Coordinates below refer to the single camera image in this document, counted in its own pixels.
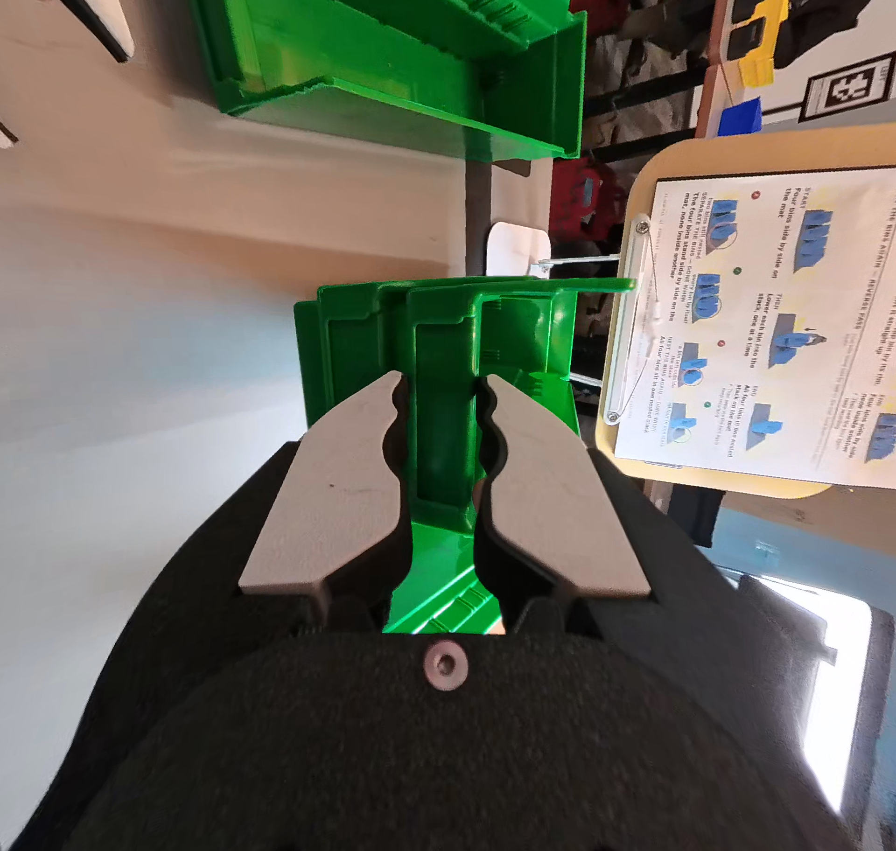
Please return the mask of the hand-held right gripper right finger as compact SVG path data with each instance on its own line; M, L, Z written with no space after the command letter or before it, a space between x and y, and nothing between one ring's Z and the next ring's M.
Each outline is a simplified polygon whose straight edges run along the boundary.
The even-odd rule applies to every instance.
M506 631L565 630L588 603L644 601L652 588L587 447L497 374L480 381L476 576Z

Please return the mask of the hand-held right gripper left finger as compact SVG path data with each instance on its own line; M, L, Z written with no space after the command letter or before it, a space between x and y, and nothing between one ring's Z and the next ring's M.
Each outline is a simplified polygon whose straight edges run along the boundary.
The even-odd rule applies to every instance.
M385 626L412 564L408 416L408 381L390 371L314 422L239 578L243 594L305 598L326 625L359 611Z

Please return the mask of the grey desk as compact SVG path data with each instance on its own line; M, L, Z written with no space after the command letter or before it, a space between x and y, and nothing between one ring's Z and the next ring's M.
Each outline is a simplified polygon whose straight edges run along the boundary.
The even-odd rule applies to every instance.
M225 118L186 0L115 63L2 0L2 833L180 545L304 430L292 310L462 272L462 160Z

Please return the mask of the white printed instruction sheet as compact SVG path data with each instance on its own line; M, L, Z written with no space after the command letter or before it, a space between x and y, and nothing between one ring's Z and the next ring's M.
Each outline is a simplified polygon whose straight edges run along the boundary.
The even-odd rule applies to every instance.
M616 458L893 490L894 167L663 178L639 219Z

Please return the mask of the red bag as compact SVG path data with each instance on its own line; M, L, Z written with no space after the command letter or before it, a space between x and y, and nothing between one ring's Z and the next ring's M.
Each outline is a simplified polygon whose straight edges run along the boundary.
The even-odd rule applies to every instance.
M548 235L553 242L605 242L623 224L628 193L607 165L584 157L556 159Z

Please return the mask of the blue plastic bin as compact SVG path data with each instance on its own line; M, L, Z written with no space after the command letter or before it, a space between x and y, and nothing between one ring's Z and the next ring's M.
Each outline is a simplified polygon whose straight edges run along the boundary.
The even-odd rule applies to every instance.
M750 98L728 106L721 112L717 137L759 133L763 128L763 105L760 98Z

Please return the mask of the black and white marker sign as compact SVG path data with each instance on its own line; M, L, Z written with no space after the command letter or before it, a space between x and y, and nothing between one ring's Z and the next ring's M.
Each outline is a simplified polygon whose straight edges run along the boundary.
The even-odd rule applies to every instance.
M895 52L865 59L807 81L800 123L834 117L890 101L894 91Z

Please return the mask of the yellow plastic bin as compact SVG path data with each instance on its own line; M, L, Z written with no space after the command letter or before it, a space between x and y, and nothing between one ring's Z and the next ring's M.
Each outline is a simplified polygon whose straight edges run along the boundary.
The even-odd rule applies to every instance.
M774 82L775 50L780 27L788 18L790 0L763 0L749 21L734 27L728 40L728 60L736 63L747 89Z

